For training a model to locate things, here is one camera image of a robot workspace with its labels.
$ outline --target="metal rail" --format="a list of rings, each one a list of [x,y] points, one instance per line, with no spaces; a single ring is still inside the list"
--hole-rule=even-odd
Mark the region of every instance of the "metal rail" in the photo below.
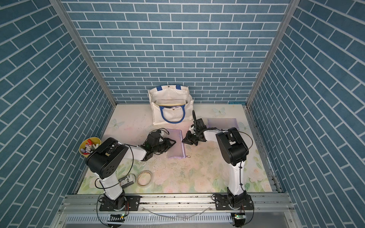
[[[258,88],[260,87],[260,84],[262,82],[262,80],[264,79],[265,73],[269,68],[269,65],[271,63],[271,60],[274,57],[274,54],[276,52],[276,49],[279,47],[280,41],[284,36],[284,33],[286,31],[286,29],[288,28],[289,22],[292,19],[292,16],[296,10],[296,7],[298,6],[300,0],[291,0],[287,10],[285,11],[284,17],[283,17],[283,21],[280,23],[279,29],[276,32],[274,41],[272,43],[272,45],[270,46],[270,49],[268,51],[268,54],[265,58],[265,61],[257,75],[256,81],[253,84],[252,90],[249,94],[249,97],[247,98],[247,102],[246,105],[249,107],[253,101],[253,98],[256,95],[256,92],[258,90]]]
[[[210,207],[216,212],[211,193],[196,194],[139,194],[141,201],[138,211],[130,213],[146,213],[145,209],[155,213],[198,213]],[[293,212],[294,207],[287,193],[250,193],[255,204],[255,212]],[[67,195],[60,207],[59,214],[95,213],[99,195]]]
[[[273,192],[282,192],[280,182],[277,178],[277,175],[275,174],[275,170],[274,170],[274,168],[271,164],[268,152],[266,151],[264,142],[261,138],[260,132],[258,131],[256,122],[253,119],[252,112],[251,112],[250,108],[248,108],[248,107],[243,107],[243,109],[245,111],[246,118],[248,120],[248,123],[249,123],[250,129],[251,129],[253,138],[255,140],[257,150],[260,154],[261,161],[264,165],[266,175],[269,179],[271,189],[272,189]]]
[[[103,89],[104,93],[107,95],[109,101],[112,103],[113,107],[116,106],[116,101],[114,96],[110,92],[107,84],[105,83],[103,76],[101,75],[98,67],[96,66],[94,60],[92,59],[88,49],[86,48],[83,40],[81,39],[79,33],[75,25],[72,23],[70,16],[67,14],[65,7],[63,6],[61,0],[50,0],[54,10],[56,11],[57,15],[61,19],[62,23],[66,27],[67,31],[69,32],[72,40],[75,42],[78,50],[84,57],[86,63],[90,67],[92,73],[94,74],[95,78],[99,82],[101,88]]]

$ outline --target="canvas tote bag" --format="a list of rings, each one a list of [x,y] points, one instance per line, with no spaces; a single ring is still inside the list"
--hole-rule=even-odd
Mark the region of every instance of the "canvas tote bag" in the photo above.
[[[152,108],[153,125],[193,120],[194,100],[189,88],[180,85],[163,85],[148,91]]]

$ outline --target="table surface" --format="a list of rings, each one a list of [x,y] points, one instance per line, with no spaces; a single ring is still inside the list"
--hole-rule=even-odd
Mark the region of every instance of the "table surface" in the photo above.
[[[236,118],[239,130],[252,137],[250,127],[241,105],[196,104],[197,119]],[[179,124],[152,125],[152,110],[149,104],[117,105],[109,121],[102,141],[113,137],[121,143],[142,144],[150,131],[161,127],[182,130],[183,137],[193,121]],[[251,139],[241,133],[247,146]],[[137,175],[149,170],[152,183],[141,188],[136,183],[126,187],[126,193],[207,193],[227,192],[229,173],[216,142],[199,142],[198,146],[184,144],[185,154],[190,158],[167,158],[167,153],[153,155],[146,162],[134,160],[131,173]],[[118,178],[127,174],[131,159],[123,159],[116,170]],[[271,192],[264,166],[255,142],[249,150],[244,166],[243,184],[247,192]],[[102,194],[103,190],[94,186],[96,176],[88,169],[77,194]]]

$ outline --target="masking tape roll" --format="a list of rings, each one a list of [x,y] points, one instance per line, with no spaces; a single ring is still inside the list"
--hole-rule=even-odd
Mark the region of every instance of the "masking tape roll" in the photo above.
[[[146,188],[152,183],[152,173],[144,170],[138,174],[137,185],[141,188]]]

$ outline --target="brick wall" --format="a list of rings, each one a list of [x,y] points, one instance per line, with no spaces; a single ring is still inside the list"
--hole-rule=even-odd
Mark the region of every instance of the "brick wall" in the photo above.
[[[252,104],[303,227],[364,227],[364,12],[301,0]]]
[[[48,0],[0,15],[0,227],[49,226],[112,107]]]
[[[166,84],[244,103],[289,0],[62,2],[118,103]]]

